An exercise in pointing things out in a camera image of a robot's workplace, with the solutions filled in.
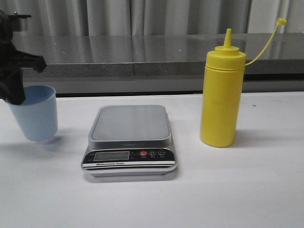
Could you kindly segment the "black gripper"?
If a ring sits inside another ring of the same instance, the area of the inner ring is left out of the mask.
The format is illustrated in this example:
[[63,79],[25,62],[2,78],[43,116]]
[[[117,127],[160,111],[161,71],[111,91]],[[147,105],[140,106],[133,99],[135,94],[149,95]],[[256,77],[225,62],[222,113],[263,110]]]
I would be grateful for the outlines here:
[[47,67],[43,56],[21,52],[13,44],[13,33],[27,30],[29,14],[6,14],[0,11],[0,98],[21,105],[25,98],[23,70],[41,73]]

